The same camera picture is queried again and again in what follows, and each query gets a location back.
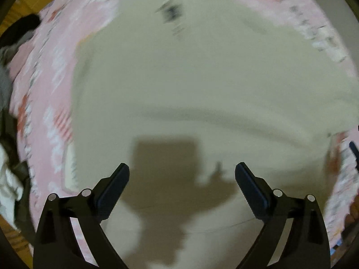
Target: pink fabric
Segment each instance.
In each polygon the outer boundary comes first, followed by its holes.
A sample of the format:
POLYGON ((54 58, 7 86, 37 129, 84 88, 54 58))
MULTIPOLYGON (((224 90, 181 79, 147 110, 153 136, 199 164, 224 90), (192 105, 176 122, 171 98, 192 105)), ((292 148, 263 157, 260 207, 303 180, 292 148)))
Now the pink fabric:
MULTIPOLYGON (((349 76, 357 75, 340 37, 313 0, 237 1, 277 25, 294 27, 311 39, 314 47, 338 61, 349 76)), ((70 90, 76 64, 75 50, 81 40, 111 22, 117 15, 119 4, 120 0, 54 0, 41 11, 42 23, 30 41, 33 49, 20 72, 17 68, 29 48, 22 47, 10 65, 12 76, 18 73, 10 108, 18 117, 21 160, 27 160, 30 167, 33 184, 30 210, 36 227, 50 193, 60 197, 77 194, 63 185, 64 152, 72 142, 70 90)), ((350 136, 354 134, 359 140, 357 129, 353 129, 350 136)), ((343 169, 346 175, 353 171, 352 165, 343 169)), ((355 195, 353 181, 354 178, 344 181, 349 187, 345 193, 340 190, 342 186, 337 185, 337 196, 344 197, 347 202, 352 200, 355 195)), ((345 215, 344 210, 334 214, 333 211, 326 211, 326 224, 331 223, 331 226, 327 225, 331 245, 340 236, 337 231, 342 228, 345 215), (341 221, 333 224, 333 219, 341 221)), ((85 258, 90 261, 91 254, 77 223, 74 230, 85 258)))

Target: white cloth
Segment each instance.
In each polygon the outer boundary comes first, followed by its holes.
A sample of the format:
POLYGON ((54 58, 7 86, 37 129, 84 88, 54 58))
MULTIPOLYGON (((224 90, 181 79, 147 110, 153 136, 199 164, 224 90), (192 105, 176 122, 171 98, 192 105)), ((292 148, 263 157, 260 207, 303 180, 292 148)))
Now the white cloth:
POLYGON ((235 268, 262 226, 235 166, 323 204, 331 135, 358 124, 358 83, 234 0, 122 0, 73 86, 80 188, 130 166, 105 227, 129 268, 235 268))
POLYGON ((17 230, 14 214, 15 201, 21 199, 24 187, 8 168, 8 160, 5 149, 0 145, 0 215, 17 230))

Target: yellow floor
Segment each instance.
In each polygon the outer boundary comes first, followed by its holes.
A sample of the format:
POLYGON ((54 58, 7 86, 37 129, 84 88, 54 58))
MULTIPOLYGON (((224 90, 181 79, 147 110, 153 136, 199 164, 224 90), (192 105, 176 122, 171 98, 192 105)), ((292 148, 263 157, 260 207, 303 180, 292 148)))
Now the yellow floor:
POLYGON ((15 231, 1 216, 0 228, 5 233, 6 238, 14 248, 19 257, 32 269, 32 256, 29 250, 29 243, 24 237, 15 231))

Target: bed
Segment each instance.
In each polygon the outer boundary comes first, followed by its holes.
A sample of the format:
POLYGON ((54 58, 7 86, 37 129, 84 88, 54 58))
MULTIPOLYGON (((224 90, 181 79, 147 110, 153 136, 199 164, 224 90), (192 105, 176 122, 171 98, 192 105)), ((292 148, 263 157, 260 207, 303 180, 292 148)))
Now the bed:
MULTIPOLYGON (((314 0, 238 0, 276 25, 289 25, 325 52, 348 76, 357 69, 339 34, 314 0)), ((40 12, 42 23, 9 64, 14 80, 10 111, 18 119, 18 151, 32 179, 30 211, 37 226, 50 193, 78 194, 76 159, 71 128, 71 80, 76 47, 108 25, 119 13, 121 0, 54 0, 40 12)), ((341 166, 324 211, 331 248, 340 240, 344 218, 357 194, 358 175, 350 141, 359 143, 358 127, 333 140, 341 166)), ((73 221, 84 257, 91 253, 73 221)))

